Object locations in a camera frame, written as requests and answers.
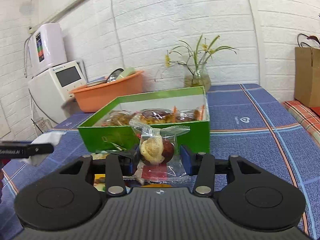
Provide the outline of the clear date walnut snack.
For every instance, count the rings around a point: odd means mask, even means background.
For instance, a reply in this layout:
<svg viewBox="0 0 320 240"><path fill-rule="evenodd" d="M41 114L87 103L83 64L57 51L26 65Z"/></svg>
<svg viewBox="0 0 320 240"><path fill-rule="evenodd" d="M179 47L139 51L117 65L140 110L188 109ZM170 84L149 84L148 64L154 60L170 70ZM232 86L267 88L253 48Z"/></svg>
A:
<svg viewBox="0 0 320 240"><path fill-rule="evenodd" d="M136 117L129 125L139 137L139 162L134 178L146 183L175 183L186 176L178 150L177 138L190 132L186 125L151 127Z"/></svg>

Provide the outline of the white snack packet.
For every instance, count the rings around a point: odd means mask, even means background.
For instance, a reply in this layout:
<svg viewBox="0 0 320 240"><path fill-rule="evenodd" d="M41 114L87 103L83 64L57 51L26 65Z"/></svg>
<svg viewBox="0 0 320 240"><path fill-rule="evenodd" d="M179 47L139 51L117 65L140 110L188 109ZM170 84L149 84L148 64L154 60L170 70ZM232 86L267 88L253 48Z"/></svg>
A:
<svg viewBox="0 0 320 240"><path fill-rule="evenodd" d="M43 133L37 137L31 146L34 146L35 155L30 156L23 161L32 166L39 166L51 153L54 152L54 148L59 144L64 132L53 131Z"/></svg>

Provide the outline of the clear bag with pink label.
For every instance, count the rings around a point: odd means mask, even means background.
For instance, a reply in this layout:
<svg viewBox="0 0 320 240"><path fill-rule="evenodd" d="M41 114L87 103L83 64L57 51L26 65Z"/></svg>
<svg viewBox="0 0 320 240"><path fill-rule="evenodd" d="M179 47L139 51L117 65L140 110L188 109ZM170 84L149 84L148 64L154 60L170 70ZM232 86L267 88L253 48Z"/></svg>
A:
<svg viewBox="0 0 320 240"><path fill-rule="evenodd" d="M130 111L112 111L102 119L100 126L128 126L134 116Z"/></svg>

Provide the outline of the clear bag dark snacks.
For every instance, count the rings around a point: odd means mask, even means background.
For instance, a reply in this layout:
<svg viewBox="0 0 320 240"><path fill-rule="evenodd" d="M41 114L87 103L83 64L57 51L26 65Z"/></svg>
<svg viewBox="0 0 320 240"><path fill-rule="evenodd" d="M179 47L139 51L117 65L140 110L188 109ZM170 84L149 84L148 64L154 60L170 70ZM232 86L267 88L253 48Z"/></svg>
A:
<svg viewBox="0 0 320 240"><path fill-rule="evenodd" d="M170 124L175 122L175 113L169 109L145 109L138 120L147 125Z"/></svg>

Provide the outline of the green cardboard box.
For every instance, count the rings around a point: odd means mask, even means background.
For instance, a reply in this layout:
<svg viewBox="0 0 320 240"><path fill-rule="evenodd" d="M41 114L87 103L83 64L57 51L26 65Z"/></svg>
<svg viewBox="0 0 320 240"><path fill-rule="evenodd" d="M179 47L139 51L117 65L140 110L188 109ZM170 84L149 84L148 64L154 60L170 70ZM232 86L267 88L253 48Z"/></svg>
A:
<svg viewBox="0 0 320 240"><path fill-rule="evenodd" d="M120 96L99 109L79 127L89 152L129 149L139 142L129 122L154 128L187 126L177 144L193 152L209 152L210 116L203 87L190 87Z"/></svg>

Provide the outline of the blue checked tablecloth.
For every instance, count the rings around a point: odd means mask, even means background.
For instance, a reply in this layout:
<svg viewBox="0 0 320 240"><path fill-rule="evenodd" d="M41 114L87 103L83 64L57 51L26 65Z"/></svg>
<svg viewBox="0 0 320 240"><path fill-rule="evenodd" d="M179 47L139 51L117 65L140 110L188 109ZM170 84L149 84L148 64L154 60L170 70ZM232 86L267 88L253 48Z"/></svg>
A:
<svg viewBox="0 0 320 240"><path fill-rule="evenodd" d="M240 155L291 183L306 199L309 235L319 238L319 145L270 93L257 84L212 86L207 93L210 152L217 159ZM22 229L14 212L20 189L87 153L77 127L87 119L78 112L57 126L65 133L39 166L12 160L4 166L1 239Z"/></svg>

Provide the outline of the orange plastic basin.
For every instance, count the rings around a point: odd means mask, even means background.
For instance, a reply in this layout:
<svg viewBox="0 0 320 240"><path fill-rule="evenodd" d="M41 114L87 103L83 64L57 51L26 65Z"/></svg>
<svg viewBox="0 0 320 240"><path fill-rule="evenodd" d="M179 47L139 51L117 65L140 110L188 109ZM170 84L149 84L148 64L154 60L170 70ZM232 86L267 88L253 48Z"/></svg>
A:
<svg viewBox="0 0 320 240"><path fill-rule="evenodd" d="M119 96L143 92L143 71L123 79L88 87L80 86L70 91L80 109L85 113L94 113Z"/></svg>

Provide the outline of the white appliance with screen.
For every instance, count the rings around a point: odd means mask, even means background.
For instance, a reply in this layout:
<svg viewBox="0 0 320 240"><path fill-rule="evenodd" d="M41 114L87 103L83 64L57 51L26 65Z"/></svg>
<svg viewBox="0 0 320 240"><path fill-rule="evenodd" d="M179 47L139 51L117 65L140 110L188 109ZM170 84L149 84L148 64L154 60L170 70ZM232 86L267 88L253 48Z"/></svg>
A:
<svg viewBox="0 0 320 240"><path fill-rule="evenodd" d="M28 82L38 114L59 124L80 110L71 91L87 83L82 60L70 61L45 70Z"/></svg>

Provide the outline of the glass vase with flowers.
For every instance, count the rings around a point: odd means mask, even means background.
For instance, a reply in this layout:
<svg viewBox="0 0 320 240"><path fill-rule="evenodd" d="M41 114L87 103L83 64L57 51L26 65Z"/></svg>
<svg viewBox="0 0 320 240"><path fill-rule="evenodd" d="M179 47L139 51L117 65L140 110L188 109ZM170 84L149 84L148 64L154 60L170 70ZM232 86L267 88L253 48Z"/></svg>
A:
<svg viewBox="0 0 320 240"><path fill-rule="evenodd" d="M200 35L194 47L187 41L179 40L178 45L167 50L164 55L164 69L157 70L153 80L157 82L169 69L180 67L187 72L183 80L185 86L210 88L211 80L207 71L208 61L213 60L214 55L220 51L238 53L237 48L227 45L217 46L216 43L219 39L220 35L211 40Z"/></svg>

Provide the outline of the white water purifier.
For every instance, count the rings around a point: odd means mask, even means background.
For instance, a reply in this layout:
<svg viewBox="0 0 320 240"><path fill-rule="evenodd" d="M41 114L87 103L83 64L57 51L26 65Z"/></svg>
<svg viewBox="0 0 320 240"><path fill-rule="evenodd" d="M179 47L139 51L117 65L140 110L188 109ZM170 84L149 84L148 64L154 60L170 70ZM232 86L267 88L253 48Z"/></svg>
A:
<svg viewBox="0 0 320 240"><path fill-rule="evenodd" d="M58 23L43 24L31 36L28 43L33 76L67 62L67 56Z"/></svg>

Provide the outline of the brown paper bag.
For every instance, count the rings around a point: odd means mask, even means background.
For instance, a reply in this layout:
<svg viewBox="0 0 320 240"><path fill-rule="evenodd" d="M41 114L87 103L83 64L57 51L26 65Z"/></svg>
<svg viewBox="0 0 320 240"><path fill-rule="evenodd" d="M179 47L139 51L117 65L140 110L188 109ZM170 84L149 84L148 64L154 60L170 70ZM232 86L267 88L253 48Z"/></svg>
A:
<svg viewBox="0 0 320 240"><path fill-rule="evenodd" d="M309 108L319 107L319 38L300 33L295 48L294 98Z"/></svg>

